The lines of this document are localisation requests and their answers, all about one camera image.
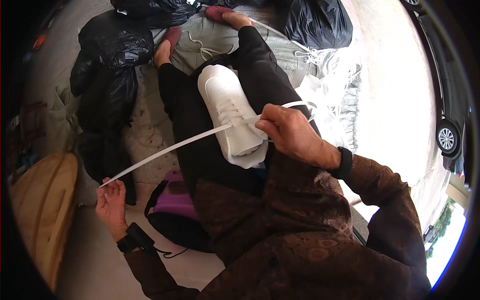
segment brown patterned jacket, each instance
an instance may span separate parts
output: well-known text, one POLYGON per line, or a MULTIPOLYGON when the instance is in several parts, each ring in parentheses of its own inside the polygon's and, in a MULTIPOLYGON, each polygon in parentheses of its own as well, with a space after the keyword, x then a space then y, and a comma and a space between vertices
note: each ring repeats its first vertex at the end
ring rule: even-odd
POLYGON ((408 185, 354 155, 347 185, 379 206, 367 246, 326 171, 275 153, 261 198, 201 181, 194 199, 226 269, 203 291, 178 286, 156 253, 125 255, 145 295, 169 299, 422 299, 431 286, 408 185))

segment right hand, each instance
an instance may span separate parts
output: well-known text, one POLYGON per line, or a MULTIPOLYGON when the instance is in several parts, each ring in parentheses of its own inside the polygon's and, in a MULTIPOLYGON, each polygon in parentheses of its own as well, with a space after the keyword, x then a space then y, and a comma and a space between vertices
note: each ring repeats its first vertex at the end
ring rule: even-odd
POLYGON ((255 127, 264 131, 285 155, 323 169, 340 166, 338 149, 322 140, 303 113, 280 105, 265 105, 255 127))

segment jacket sleeve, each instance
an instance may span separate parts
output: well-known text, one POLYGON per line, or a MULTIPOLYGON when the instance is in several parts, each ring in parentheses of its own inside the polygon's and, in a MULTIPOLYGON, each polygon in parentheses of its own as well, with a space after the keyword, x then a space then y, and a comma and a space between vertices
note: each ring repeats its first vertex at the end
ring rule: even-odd
POLYGON ((156 252, 134 251, 125 254, 125 259, 144 294, 152 300, 190 300, 200 293, 177 285, 156 252))
POLYGON ((374 160, 354 155, 345 182, 366 205, 379 207, 368 224, 367 247, 426 272, 419 217, 408 184, 400 175, 374 160))

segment hand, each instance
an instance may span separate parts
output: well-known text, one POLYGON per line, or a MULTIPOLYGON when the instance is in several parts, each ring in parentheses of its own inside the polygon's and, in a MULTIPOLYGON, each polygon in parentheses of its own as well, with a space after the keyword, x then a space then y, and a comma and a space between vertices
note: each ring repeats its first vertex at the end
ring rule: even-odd
POLYGON ((267 104, 255 127, 268 134, 278 151, 293 159, 323 169, 340 167, 338 149, 322 140, 298 109, 267 104))
POLYGON ((120 180, 115 180, 96 190, 96 215, 108 228, 115 242, 127 235, 125 193, 125 185, 120 180))

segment wooden board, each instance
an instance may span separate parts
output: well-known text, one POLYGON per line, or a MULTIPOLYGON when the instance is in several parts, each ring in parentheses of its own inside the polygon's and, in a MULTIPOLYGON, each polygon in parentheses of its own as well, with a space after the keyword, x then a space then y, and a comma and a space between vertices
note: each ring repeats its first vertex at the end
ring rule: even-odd
POLYGON ((75 155, 55 153, 34 164, 10 190, 22 238, 53 291, 74 212, 77 169, 75 155))

